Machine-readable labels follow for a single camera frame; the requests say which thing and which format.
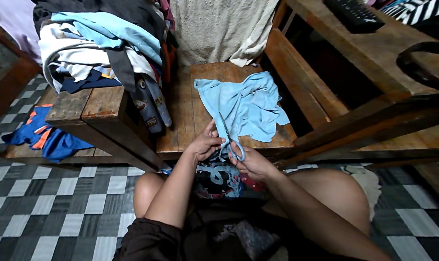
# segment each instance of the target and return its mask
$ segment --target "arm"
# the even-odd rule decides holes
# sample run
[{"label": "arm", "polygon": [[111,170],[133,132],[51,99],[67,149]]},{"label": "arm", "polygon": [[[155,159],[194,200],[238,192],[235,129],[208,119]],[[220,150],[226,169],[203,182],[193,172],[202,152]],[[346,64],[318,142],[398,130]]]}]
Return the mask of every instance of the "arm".
[{"label": "arm", "polygon": [[[241,155],[235,143],[232,149]],[[244,151],[245,161],[238,162],[230,157],[231,162],[241,173],[265,182],[282,209],[308,239],[332,254],[390,260],[365,234],[291,181],[257,151],[246,146]]]},{"label": "arm", "polygon": [[182,153],[164,185],[153,198],[145,218],[182,228],[197,164],[221,148],[226,139],[218,138],[212,120],[207,128]]}]

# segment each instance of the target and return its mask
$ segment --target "thigh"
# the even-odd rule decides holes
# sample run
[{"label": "thigh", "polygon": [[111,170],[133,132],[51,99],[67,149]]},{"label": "thigh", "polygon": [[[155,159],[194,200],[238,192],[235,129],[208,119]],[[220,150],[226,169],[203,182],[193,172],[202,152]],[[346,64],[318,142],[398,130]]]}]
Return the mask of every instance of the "thigh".
[{"label": "thigh", "polygon": [[[299,170],[289,178],[313,197],[365,234],[369,234],[369,205],[366,194],[350,175],[334,169]],[[274,199],[263,210],[287,217]]]},{"label": "thigh", "polygon": [[148,206],[164,183],[164,178],[152,172],[146,172],[137,179],[133,199],[136,217],[145,216]]}]

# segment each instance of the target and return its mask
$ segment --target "person's left hand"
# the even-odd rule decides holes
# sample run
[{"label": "person's left hand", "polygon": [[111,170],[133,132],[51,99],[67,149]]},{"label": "person's left hand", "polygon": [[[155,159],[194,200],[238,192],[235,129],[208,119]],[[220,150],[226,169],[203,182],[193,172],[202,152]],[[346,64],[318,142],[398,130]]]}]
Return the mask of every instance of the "person's left hand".
[{"label": "person's left hand", "polygon": [[226,141],[225,138],[218,137],[218,131],[212,130],[215,120],[211,120],[208,126],[193,140],[186,151],[194,153],[198,161],[202,161],[211,156],[211,154],[221,149],[221,144]]}]

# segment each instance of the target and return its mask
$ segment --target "scissors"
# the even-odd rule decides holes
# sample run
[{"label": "scissors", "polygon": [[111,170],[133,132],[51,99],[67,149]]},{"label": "scissors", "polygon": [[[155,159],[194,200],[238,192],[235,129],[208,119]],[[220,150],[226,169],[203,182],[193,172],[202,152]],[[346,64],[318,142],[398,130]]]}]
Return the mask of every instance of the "scissors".
[{"label": "scissors", "polygon": [[238,146],[239,149],[240,149],[240,153],[242,153],[242,157],[239,158],[239,157],[234,153],[234,151],[232,151],[232,148],[230,147],[230,143],[233,141],[233,139],[230,137],[229,131],[228,131],[227,126],[226,126],[226,122],[224,122],[224,118],[223,118],[221,112],[219,113],[219,116],[221,117],[221,121],[223,122],[224,129],[226,130],[227,138],[229,139],[229,144],[227,145],[227,151],[228,151],[228,152],[230,151],[231,155],[232,155],[235,159],[240,160],[240,161],[244,161],[244,160],[245,160],[245,152],[244,152],[244,149],[242,148],[242,145],[240,145],[240,143],[239,143],[238,141],[236,141],[236,144],[237,144],[237,146]]}]

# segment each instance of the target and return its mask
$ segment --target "checkered floor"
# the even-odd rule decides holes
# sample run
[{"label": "checkered floor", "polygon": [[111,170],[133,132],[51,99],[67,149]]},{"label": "checkered floor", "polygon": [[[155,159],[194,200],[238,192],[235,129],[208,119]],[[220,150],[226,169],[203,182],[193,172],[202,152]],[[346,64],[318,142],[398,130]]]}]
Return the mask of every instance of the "checkered floor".
[{"label": "checkered floor", "polygon": [[[0,119],[0,136],[21,125],[46,86],[41,76],[31,80]],[[111,260],[135,219],[132,197],[142,174],[134,167],[73,171],[0,161],[0,260]],[[382,194],[372,240],[394,260],[439,261],[439,199],[410,169],[379,169],[376,174]]]},{"label": "checkered floor", "polygon": [[[37,75],[28,83],[18,98],[10,104],[9,110],[0,118],[0,137],[3,134],[13,132],[23,124],[47,85],[46,80],[41,75]],[[6,145],[0,138],[0,151],[5,148]]]}]

